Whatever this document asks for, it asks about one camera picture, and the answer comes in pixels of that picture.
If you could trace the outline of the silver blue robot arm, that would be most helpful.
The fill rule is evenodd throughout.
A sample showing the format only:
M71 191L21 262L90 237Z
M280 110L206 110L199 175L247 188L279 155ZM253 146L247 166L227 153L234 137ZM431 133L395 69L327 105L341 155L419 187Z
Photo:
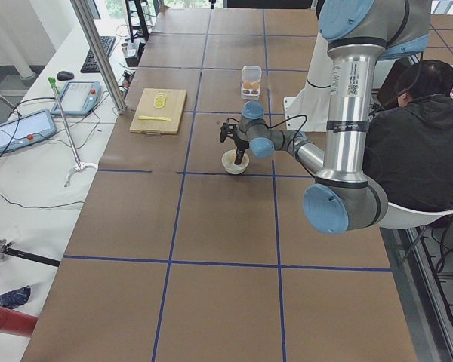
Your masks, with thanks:
M304 194L304 214L317 231L340 234L380 222L388 209L384 190L362 171L374 68L379 60L422 52L428 43L429 1L326 1L318 18L328 65L326 147L302 130L266 125L263 106L247 102L239 122L224 125L222 138L258 158L288 152L315 182Z

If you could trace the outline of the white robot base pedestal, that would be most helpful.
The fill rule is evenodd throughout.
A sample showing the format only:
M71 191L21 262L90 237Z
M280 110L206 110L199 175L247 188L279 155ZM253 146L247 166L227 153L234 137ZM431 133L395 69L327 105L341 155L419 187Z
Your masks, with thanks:
M375 56L362 28L372 1L326 1L304 89L286 98L288 129L366 132Z

